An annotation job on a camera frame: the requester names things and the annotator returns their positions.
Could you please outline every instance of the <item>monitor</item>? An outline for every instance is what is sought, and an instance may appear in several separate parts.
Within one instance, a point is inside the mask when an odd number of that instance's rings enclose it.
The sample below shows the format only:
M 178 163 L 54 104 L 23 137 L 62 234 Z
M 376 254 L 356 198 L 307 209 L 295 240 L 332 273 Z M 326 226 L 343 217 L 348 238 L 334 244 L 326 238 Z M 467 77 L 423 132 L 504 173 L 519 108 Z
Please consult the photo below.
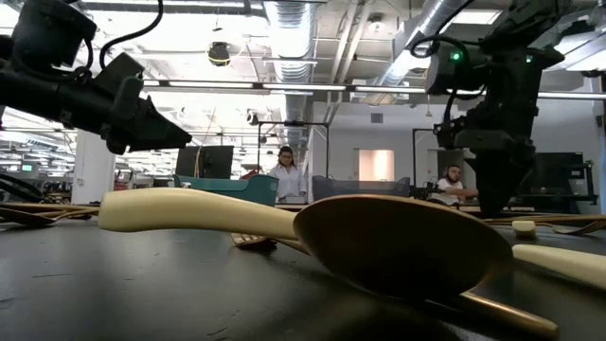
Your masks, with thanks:
M 570 181 L 584 179 L 582 153 L 537 153 L 519 194 L 571 194 Z
M 234 146 L 185 147 L 179 150 L 175 173 L 182 176 L 196 176 L 209 179 L 231 178 L 231 164 L 234 158 Z

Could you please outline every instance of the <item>woman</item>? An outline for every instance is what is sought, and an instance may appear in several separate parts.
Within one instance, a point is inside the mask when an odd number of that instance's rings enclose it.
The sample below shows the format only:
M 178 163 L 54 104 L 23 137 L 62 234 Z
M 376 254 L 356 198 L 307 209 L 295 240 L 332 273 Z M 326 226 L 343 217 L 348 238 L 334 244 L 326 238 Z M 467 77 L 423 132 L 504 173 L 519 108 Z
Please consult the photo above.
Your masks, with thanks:
M 307 183 L 303 172 L 294 165 L 293 150 L 284 146 L 277 155 L 277 165 L 269 174 L 279 179 L 277 185 L 277 199 L 284 201 L 286 197 L 305 197 Z

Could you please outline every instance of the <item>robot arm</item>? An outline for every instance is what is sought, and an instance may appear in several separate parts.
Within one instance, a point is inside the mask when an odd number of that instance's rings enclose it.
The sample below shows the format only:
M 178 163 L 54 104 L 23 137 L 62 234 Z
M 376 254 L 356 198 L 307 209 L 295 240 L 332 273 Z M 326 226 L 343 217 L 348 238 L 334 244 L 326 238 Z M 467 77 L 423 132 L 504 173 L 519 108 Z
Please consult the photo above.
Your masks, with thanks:
M 143 66 L 121 54 L 92 77 L 97 26 L 68 4 L 27 0 L 11 37 L 0 37 L 0 105 L 95 133 L 112 153 L 183 148 L 191 136 L 141 99 Z M 87 66 L 71 66 L 82 41 Z
M 528 46 L 570 5 L 570 0 L 514 1 L 495 29 L 477 44 L 442 39 L 434 49 L 426 91 L 451 95 L 434 133 L 443 148 L 469 148 L 475 153 L 476 187 L 485 213 L 500 211 L 533 167 L 530 135 L 538 115 L 541 76 L 564 57 L 553 47 Z M 454 99 L 467 99 L 458 96 L 458 90 L 485 90 L 486 96 L 465 116 L 451 119 Z

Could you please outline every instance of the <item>black table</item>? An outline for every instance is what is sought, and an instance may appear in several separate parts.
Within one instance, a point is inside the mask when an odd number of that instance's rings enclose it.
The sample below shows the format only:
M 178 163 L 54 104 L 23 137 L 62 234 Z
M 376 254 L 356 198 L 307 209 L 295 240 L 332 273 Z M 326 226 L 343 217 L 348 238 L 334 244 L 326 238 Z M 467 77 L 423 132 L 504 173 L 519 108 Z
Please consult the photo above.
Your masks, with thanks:
M 499 229 L 514 242 L 509 230 Z M 542 244 L 606 254 L 606 234 Z M 606 338 L 606 294 L 520 264 L 478 294 L 549 318 L 560 340 Z M 492 340 L 352 289 L 285 246 L 233 247 L 225 233 L 119 234 L 93 222 L 0 232 L 0 340 Z

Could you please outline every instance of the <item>white lab coat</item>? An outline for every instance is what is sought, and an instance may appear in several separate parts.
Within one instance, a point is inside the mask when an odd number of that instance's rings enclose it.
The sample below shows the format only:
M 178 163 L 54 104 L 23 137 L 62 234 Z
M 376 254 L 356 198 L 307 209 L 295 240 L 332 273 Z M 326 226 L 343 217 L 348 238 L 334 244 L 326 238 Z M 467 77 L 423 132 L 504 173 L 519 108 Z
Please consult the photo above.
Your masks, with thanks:
M 275 166 L 269 174 L 279 179 L 277 185 L 277 198 L 298 197 L 301 192 L 307 192 L 307 182 L 303 173 L 295 168 L 290 167 L 290 171 L 282 165 Z

